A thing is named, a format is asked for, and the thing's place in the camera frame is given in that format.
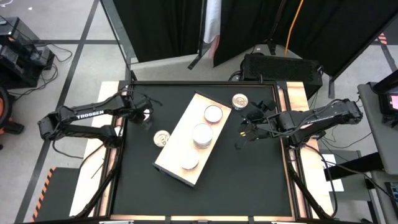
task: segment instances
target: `white disc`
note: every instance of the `white disc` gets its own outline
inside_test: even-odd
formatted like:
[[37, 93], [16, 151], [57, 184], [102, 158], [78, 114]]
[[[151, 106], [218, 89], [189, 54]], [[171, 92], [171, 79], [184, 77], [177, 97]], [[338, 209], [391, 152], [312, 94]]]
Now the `white disc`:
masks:
[[213, 130], [208, 124], [198, 124], [193, 129], [193, 142], [199, 148], [206, 148], [213, 139]]
[[199, 163], [199, 153], [195, 149], [183, 151], [180, 158], [180, 164], [183, 169], [191, 170]]
[[205, 119], [210, 124], [218, 123], [223, 117], [223, 110], [216, 105], [208, 106], [205, 110]]

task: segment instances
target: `concrete floor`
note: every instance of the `concrete floor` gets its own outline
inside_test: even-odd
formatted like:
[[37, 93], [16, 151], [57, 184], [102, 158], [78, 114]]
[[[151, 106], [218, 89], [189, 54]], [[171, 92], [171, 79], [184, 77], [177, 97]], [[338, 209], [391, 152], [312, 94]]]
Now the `concrete floor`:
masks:
[[[90, 13], [93, 0], [17, 0], [6, 7], [0, 7], [0, 15], [4, 17], [20, 17], [43, 40], [80, 40]], [[95, 9], [95, 15], [86, 36], [88, 40], [114, 40], [110, 26], [104, 16], [102, 7]], [[78, 46], [68, 44], [60, 47], [76, 52]], [[67, 53], [51, 47], [60, 58]], [[398, 60], [398, 46], [388, 46], [391, 55]], [[267, 48], [260, 46], [260, 51]], [[216, 68], [212, 62], [203, 58], [193, 69], [186, 67], [195, 56], [175, 58], [166, 62], [138, 63], [133, 66], [140, 80], [226, 80], [231, 73], [239, 68], [243, 54], [231, 59]], [[0, 151], [0, 223], [14, 223], [21, 202], [32, 177], [32, 171], [39, 157], [43, 141], [39, 136], [36, 122], [48, 112], [55, 109], [61, 90], [71, 73], [71, 65], [76, 65], [65, 105], [82, 105], [96, 101], [102, 81], [124, 79], [125, 66], [118, 46], [86, 44], [77, 58], [72, 57], [66, 62], [55, 62], [58, 78], [45, 89], [35, 91], [17, 101], [14, 105], [13, 118], [25, 125], [25, 131], [18, 136], [4, 134], [0, 142], [4, 149]], [[379, 81], [391, 73], [390, 66], [379, 45], [371, 45], [335, 83], [336, 98], [356, 100], [356, 85], [368, 81]], [[324, 86], [317, 98], [317, 106], [329, 102], [327, 97], [327, 76], [323, 76]], [[90, 125], [91, 120], [81, 122]], [[356, 126], [339, 126], [335, 131], [336, 145], [346, 146], [369, 133], [366, 119]], [[84, 139], [65, 138], [57, 142], [57, 147], [64, 152], [82, 156], [86, 145]], [[347, 150], [360, 150], [362, 155], [376, 151], [372, 137], [349, 147]], [[78, 167], [81, 160], [71, 159], [55, 153], [52, 148], [45, 156], [41, 172], [34, 176], [37, 184], [33, 186], [31, 198], [28, 198], [26, 212], [19, 214], [19, 221], [28, 222], [32, 217], [35, 204], [45, 181], [45, 176], [51, 167]], [[366, 203], [339, 202], [338, 216], [342, 220], [358, 221], [360, 218], [370, 219]]]

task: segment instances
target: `black stand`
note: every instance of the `black stand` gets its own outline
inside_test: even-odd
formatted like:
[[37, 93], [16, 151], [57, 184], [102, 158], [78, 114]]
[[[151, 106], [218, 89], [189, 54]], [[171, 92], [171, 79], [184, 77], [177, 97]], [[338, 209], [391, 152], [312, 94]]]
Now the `black stand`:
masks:
[[115, 39], [116, 42], [118, 43], [118, 47], [119, 47], [120, 53], [122, 54], [122, 58], [123, 58], [123, 60], [124, 60], [124, 63], [126, 64], [126, 68], [127, 68], [127, 70], [130, 71], [130, 77], [129, 77], [129, 78], [130, 78], [130, 81], [131, 81], [131, 80], [132, 80], [132, 81], [137, 81], [136, 74], [130, 69], [131, 63], [128, 63], [128, 62], [127, 62], [127, 55], [124, 56], [122, 47], [121, 47], [120, 42], [119, 42], [119, 39], [118, 39], [118, 36], [116, 35], [116, 31], [115, 31], [115, 29], [114, 29], [114, 27], [113, 27], [113, 25], [112, 25], [111, 18], [109, 17], [109, 14], [108, 14], [108, 12], [107, 12], [107, 10], [106, 10], [106, 8], [105, 8], [105, 5], [104, 5], [103, 0], [100, 0], [100, 3], [101, 3], [101, 5], [102, 5], [102, 8], [104, 9], [106, 19], [108, 20], [108, 23], [109, 23], [109, 25], [111, 26], [111, 30], [112, 30], [114, 39]]
[[[372, 170], [382, 170], [384, 168], [378, 152], [360, 157], [358, 159], [354, 159], [352, 161], [342, 163], [340, 165], [361, 173], [369, 172]], [[326, 169], [324, 169], [323, 171], [325, 173], [326, 180], [329, 181], [330, 178], [326, 172]], [[347, 177], [349, 175], [355, 175], [355, 173], [340, 168], [338, 166], [333, 166], [329, 168], [329, 171], [332, 180], [340, 179], [342, 177]]]
[[202, 2], [201, 2], [200, 30], [199, 30], [198, 56], [188, 66], [189, 70], [192, 70], [194, 68], [194, 66], [199, 62], [199, 60], [202, 58], [202, 56], [209, 49], [209, 47], [206, 47], [203, 50], [203, 39], [204, 39], [204, 36], [205, 36], [205, 26], [206, 26], [206, 8], [207, 8], [207, 0], [202, 0]]
[[329, 99], [335, 98], [335, 80], [329, 77]]

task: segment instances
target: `stacked white discs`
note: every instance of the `stacked white discs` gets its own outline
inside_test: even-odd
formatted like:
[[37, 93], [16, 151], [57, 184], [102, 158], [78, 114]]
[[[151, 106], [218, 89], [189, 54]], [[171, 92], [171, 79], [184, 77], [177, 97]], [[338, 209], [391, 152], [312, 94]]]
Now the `stacked white discs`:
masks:
[[198, 124], [193, 129], [193, 142], [200, 149], [207, 148], [213, 139], [213, 130], [208, 124]]
[[157, 147], [164, 147], [169, 140], [170, 134], [165, 130], [160, 130], [155, 133], [154, 142]]
[[183, 150], [180, 165], [183, 169], [191, 170], [199, 163], [199, 153], [195, 149]]
[[208, 106], [205, 110], [205, 119], [210, 124], [218, 123], [223, 117], [223, 110], [216, 105]]
[[249, 103], [247, 96], [238, 93], [232, 97], [232, 105], [236, 110], [242, 110], [245, 108]]

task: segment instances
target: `cable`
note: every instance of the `cable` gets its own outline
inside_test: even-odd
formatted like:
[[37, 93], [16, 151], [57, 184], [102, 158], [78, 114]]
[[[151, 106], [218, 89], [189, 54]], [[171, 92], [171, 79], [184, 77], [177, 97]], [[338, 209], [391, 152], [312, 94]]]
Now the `cable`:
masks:
[[349, 144], [348, 146], [334, 146], [334, 145], [330, 144], [326, 139], [324, 139], [324, 140], [325, 140], [325, 142], [328, 143], [328, 145], [331, 146], [331, 147], [335, 147], [335, 148], [337, 148], [337, 149], [346, 149], [346, 148], [352, 146], [353, 144], [356, 144], [356, 143], [362, 141], [363, 139], [365, 139], [366, 137], [368, 137], [368, 136], [371, 135], [371, 134], [372, 134], [372, 132], [370, 132], [369, 134], [365, 135], [365, 136], [362, 137], [361, 139], [359, 139], [359, 140], [357, 140], [357, 141], [355, 141], [355, 142]]
[[66, 61], [67, 61], [68, 59], [70, 59], [70, 58], [72, 57], [72, 55], [73, 55], [72, 51], [70, 51], [70, 50], [68, 50], [68, 49], [63, 49], [63, 48], [61, 48], [61, 47], [58, 47], [57, 45], [55, 45], [55, 44], [53, 44], [53, 43], [47, 43], [47, 44], [44, 44], [44, 45], [38, 45], [38, 46], [36, 46], [36, 47], [43, 47], [43, 46], [47, 46], [47, 45], [52, 45], [52, 46], [54, 46], [54, 47], [56, 47], [56, 48], [58, 48], [58, 49], [60, 49], [60, 50], [64, 50], [64, 51], [66, 51], [66, 52], [69, 53], [69, 56], [68, 56], [67, 58], [63, 59], [63, 60], [60, 60], [60, 59], [58, 58], [58, 56], [57, 56], [56, 54], [54, 54], [55, 58], [56, 58], [59, 62], [66, 62]]
[[355, 103], [359, 102], [361, 100], [361, 96], [358, 96], [358, 99], [355, 101]]
[[232, 79], [234, 78], [235, 75], [242, 75], [242, 72], [241, 71], [236, 71], [236, 72], [232, 73], [232, 75], [229, 77], [228, 81], [229, 82], [232, 81]]
[[[312, 146], [309, 146], [309, 145], [306, 145], [307, 147], [309, 147], [310, 149], [312, 149], [313, 151], [315, 151], [316, 153], [318, 153], [321, 157], [322, 157], [322, 154], [320, 153], [320, 152], [318, 152], [318, 150], [316, 150], [314, 147], [312, 147]], [[334, 163], [334, 162], [329, 162], [329, 161], [327, 161], [327, 163], [329, 163], [329, 164], [332, 164], [332, 165], [335, 165], [335, 166], [338, 166], [338, 167], [340, 167], [340, 168], [342, 168], [342, 169], [344, 169], [344, 170], [347, 170], [347, 171], [349, 171], [349, 172], [352, 172], [352, 173], [354, 173], [354, 174], [362, 174], [362, 175], [364, 175], [365, 176], [365, 178], [367, 178], [375, 187], [377, 187], [377, 188], [379, 188], [381, 191], [383, 191], [383, 193], [385, 193], [391, 200], [393, 200], [393, 201], [395, 201], [395, 202], [398, 202], [398, 199], [396, 199], [396, 198], [394, 198], [391, 194], [389, 194], [386, 190], [384, 190], [382, 187], [380, 187], [379, 185], [377, 185], [377, 183], [375, 183], [373, 180], [372, 180], [372, 178], [370, 177], [370, 176], [368, 176], [368, 175], [366, 175], [366, 174], [364, 174], [364, 173], [362, 173], [362, 172], [359, 172], [359, 171], [356, 171], [356, 170], [353, 170], [353, 169], [349, 169], [349, 168], [347, 168], [347, 167], [345, 167], [345, 166], [342, 166], [342, 165], [340, 165], [340, 164], [336, 164], [336, 163]]]
[[312, 103], [314, 102], [314, 100], [315, 100], [315, 104], [317, 103], [316, 98], [318, 98], [318, 92], [315, 94], [314, 98], [312, 99], [312, 102], [311, 102], [311, 104], [310, 104], [310, 106], [309, 106], [310, 109], [311, 109], [311, 107], [312, 107]]
[[347, 170], [347, 171], [349, 171], [349, 172], [352, 172], [352, 173], [354, 173], [354, 174], [362, 174], [362, 175], [364, 175], [365, 178], [367, 178], [367, 179], [370, 181], [370, 183], [372, 183], [375, 187], [377, 187], [378, 189], [380, 189], [381, 191], [383, 191], [383, 193], [385, 193], [391, 200], [393, 200], [393, 201], [395, 201], [395, 202], [398, 202], [398, 199], [394, 198], [394, 197], [393, 197], [391, 194], [389, 194], [386, 190], [384, 190], [382, 187], [380, 187], [380, 185], [378, 185], [377, 183], [375, 183], [375, 182], [372, 180], [372, 178], [371, 178], [370, 176], [368, 176], [367, 174], [364, 174], [364, 173], [362, 173], [362, 172], [359, 172], [359, 171], [356, 171], [356, 170], [353, 170], [353, 169], [349, 169], [349, 168], [347, 168], [347, 167], [345, 167], [345, 166], [342, 166], [342, 165], [340, 165], [340, 164], [335, 164], [334, 162], [328, 162], [328, 161], [327, 161], [327, 163], [332, 164], [332, 165], [335, 165], [335, 166], [338, 166], [338, 167], [340, 167], [340, 168], [342, 168], [342, 169], [344, 169], [344, 170]]
[[[43, 71], [44, 71], [45, 69], [47, 69], [47, 68], [50, 68], [50, 67], [54, 68], [55, 71], [54, 71], [53, 75], [52, 75], [49, 79], [45, 79], [44, 76], [43, 76]], [[41, 79], [42, 79], [43, 82], [44, 82], [43, 85], [41, 85], [41, 86], [39, 86], [39, 87], [37, 87], [37, 88], [32, 88], [32, 89], [30, 89], [30, 90], [27, 90], [27, 91], [25, 91], [25, 92], [23, 92], [23, 93], [13, 93], [13, 92], [9, 92], [10, 94], [13, 94], [13, 95], [19, 95], [14, 101], [19, 100], [19, 99], [20, 99], [21, 97], [23, 97], [23, 96], [26, 96], [26, 95], [31, 94], [33, 91], [44, 89], [44, 88], [47, 86], [47, 84], [49, 84], [50, 82], [52, 82], [52, 81], [54, 81], [55, 79], [57, 79], [57, 77], [58, 77], [58, 67], [57, 67], [56, 65], [54, 65], [54, 64], [51, 65], [51, 66], [47, 66], [47, 67], [43, 68], [43, 70], [42, 70], [41, 73], [40, 73], [40, 76], [41, 76]]]
[[[119, 136], [120, 136], [120, 133], [121, 133], [121, 130], [122, 130], [122, 126], [121, 126], [121, 125], [117, 125], [117, 126], [115, 126], [114, 128], [117, 128], [117, 127], [120, 127], [119, 134], [118, 134], [118, 137], [119, 137]], [[89, 159], [93, 154], [95, 154], [96, 152], [98, 152], [98, 150], [100, 150], [103, 146], [104, 146], [104, 144], [102, 143], [102, 145], [98, 146], [98, 148], [96, 148], [96, 149], [95, 149], [93, 152], [91, 152], [85, 159], [83, 159], [83, 161], [81, 162], [80, 167], [79, 167], [79, 172], [80, 172], [81, 168], [83, 167], [84, 163], [87, 161], [87, 159]]]
[[251, 50], [250, 54], [253, 54], [253, 52], [254, 52], [254, 49], [256, 48], [256, 45], [257, 45], [257, 44], [254, 44], [254, 46], [253, 46], [253, 50]]
[[344, 161], [346, 161], [346, 162], [348, 162], [349, 160], [347, 160], [347, 159], [345, 159], [344, 157], [342, 157], [342, 156], [340, 156], [340, 155], [338, 155], [338, 154], [336, 154], [336, 153], [334, 153], [334, 152], [332, 152], [331, 151], [331, 149], [323, 142], [323, 139], [321, 139], [321, 142], [323, 143], [323, 145], [325, 145], [326, 146], [326, 148], [329, 150], [329, 152], [330, 153], [332, 153], [333, 155], [335, 155], [335, 156], [337, 156], [337, 157], [339, 157], [340, 159], [342, 159], [342, 160], [344, 160]]
[[81, 170], [81, 168], [83, 167], [83, 165], [85, 164], [85, 162], [87, 161], [87, 159], [89, 159], [93, 154], [95, 154], [96, 152], [98, 152], [98, 150], [100, 150], [102, 147], [104, 146], [104, 144], [102, 143], [100, 146], [98, 146], [98, 148], [96, 148], [93, 152], [91, 152], [86, 158], [83, 159], [83, 161], [80, 164], [79, 167], [79, 172]]
[[301, 126], [303, 126], [305, 124], [305, 122], [308, 121], [308, 119], [310, 119], [311, 117], [315, 116], [316, 114], [320, 114], [320, 113], [324, 112], [326, 109], [329, 108], [329, 106], [331, 106], [334, 102], [337, 102], [337, 101], [342, 101], [342, 100], [341, 99], [334, 99], [334, 100], [330, 101], [325, 107], [323, 107], [322, 109], [320, 109], [316, 113], [312, 113], [312, 114], [308, 115], [306, 118], [304, 118], [302, 120], [302, 122], [300, 122], [300, 124], [298, 124], [297, 127], [294, 130], [278, 132], [278, 131], [273, 131], [273, 130], [264, 129], [264, 128], [258, 128], [258, 129], [261, 129], [261, 130], [264, 130], [264, 131], [268, 131], [270, 133], [274, 133], [274, 134], [278, 134], [278, 135], [284, 135], [284, 136], [288, 136], [288, 135], [294, 134], [298, 130], [300, 130]]
[[326, 138], [326, 136], [324, 136], [323, 138], [326, 140], [329, 140], [331, 142], [336, 142], [336, 137], [335, 137], [334, 132], [335, 132], [335, 129], [337, 128], [337, 126], [338, 126], [338, 124], [331, 129], [331, 136], [332, 136], [333, 140]]
[[55, 140], [52, 141], [52, 148], [54, 149], [55, 152], [57, 152], [57, 153], [59, 153], [59, 154], [62, 154], [62, 155], [64, 155], [64, 156], [67, 156], [67, 157], [70, 157], [70, 158], [75, 158], [75, 159], [83, 159], [83, 158], [80, 157], [80, 156], [71, 156], [71, 155], [69, 155], [69, 154], [67, 154], [67, 153], [64, 153], [64, 152], [59, 151], [59, 150], [55, 147]]
[[0, 7], [6, 7], [8, 4], [11, 4], [14, 0], [10, 0], [7, 3], [0, 4]]
[[293, 29], [294, 23], [296, 22], [296, 18], [299, 15], [301, 5], [303, 4], [303, 2], [304, 2], [304, 0], [300, 1], [300, 4], [298, 5], [297, 11], [296, 11], [296, 15], [294, 15], [292, 25], [290, 25], [289, 34], [287, 35], [287, 40], [286, 40], [285, 56], [287, 55], [287, 49], [289, 48], [290, 35], [292, 34], [292, 29]]
[[[330, 170], [329, 170], [329, 166], [326, 163], [326, 159], [323, 157], [322, 153], [320, 153], [317, 149], [315, 149], [312, 146], [309, 146], [308, 144], [305, 144], [306, 147], [309, 147], [310, 149], [312, 149], [313, 151], [315, 151], [316, 153], [319, 154], [319, 156], [321, 157], [322, 162], [325, 164], [326, 167], [326, 171], [328, 172], [328, 176], [329, 179], [331, 180], [331, 174], [330, 174]], [[337, 196], [336, 196], [336, 191], [335, 191], [335, 186], [333, 185], [333, 181], [330, 181], [330, 185], [331, 185], [331, 190], [333, 192], [333, 200], [335, 201], [335, 210], [333, 211], [333, 214], [331, 214], [331, 217], [334, 218], [337, 214], [337, 210], [338, 210], [338, 203], [337, 203]]]

